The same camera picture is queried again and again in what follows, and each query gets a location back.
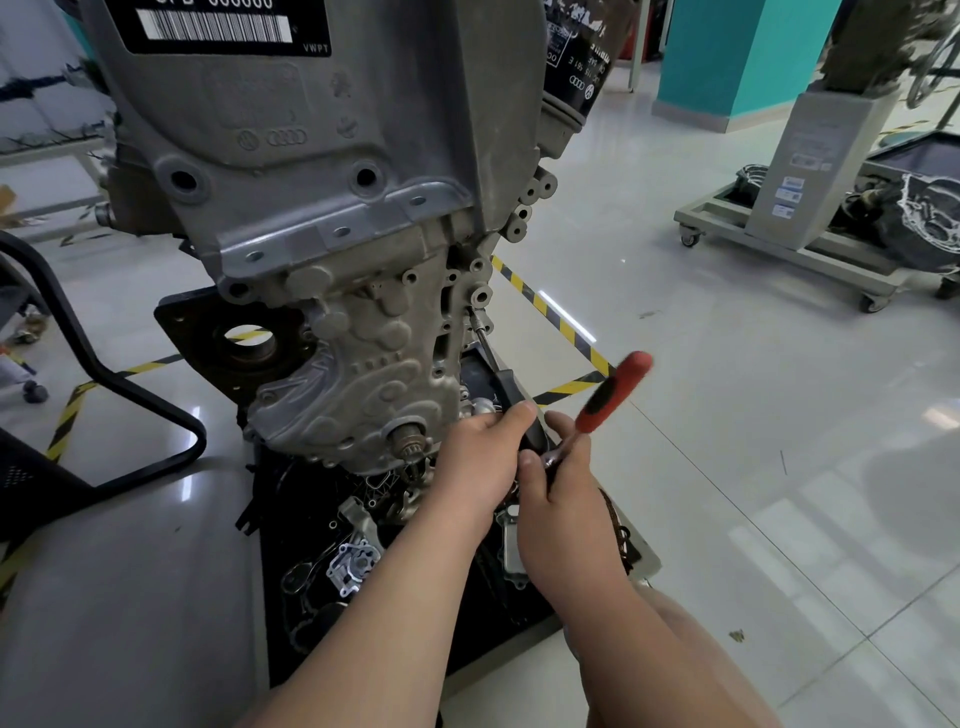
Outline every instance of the forearm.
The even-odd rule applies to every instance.
[[[432,726],[474,533],[424,506],[256,726]]]
[[[562,617],[607,728],[754,725],[626,580]]]

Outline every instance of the white tile floor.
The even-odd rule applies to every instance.
[[[637,93],[624,84],[618,70],[553,165],[560,189],[527,238],[497,250],[608,359],[657,358],[594,438],[599,478],[663,560],[656,585],[786,725],[960,725],[960,307],[920,278],[864,316],[852,291],[762,255],[682,248],[673,211],[768,160],[783,124],[674,125],[649,114],[655,68]],[[949,100],[900,106],[888,127],[932,126]],[[171,353],[156,302],[208,284],[169,239],[41,250],[118,369]],[[509,284],[492,285],[493,342],[528,390],[590,371]],[[0,393],[0,425],[44,448],[85,377],[55,331],[31,362],[52,398]],[[227,725],[253,698],[251,546],[232,527],[249,477],[232,408],[182,363],[136,381],[199,412],[208,456],[37,540],[0,631],[4,725]],[[81,417],[63,463],[91,480],[186,441],[106,392]],[[444,713],[454,728],[583,725],[578,683],[555,638]]]

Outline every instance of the teal wall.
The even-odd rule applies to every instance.
[[[766,0],[731,116],[793,101],[803,93],[839,8],[840,0]]]
[[[840,0],[676,0],[658,98],[736,116],[810,83]]]

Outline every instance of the teal pillar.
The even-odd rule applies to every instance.
[[[676,0],[654,114],[717,132],[783,118],[840,0]]]

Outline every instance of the barcode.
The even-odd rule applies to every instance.
[[[138,10],[150,40],[222,40],[251,43],[292,43],[286,15],[248,12]]]

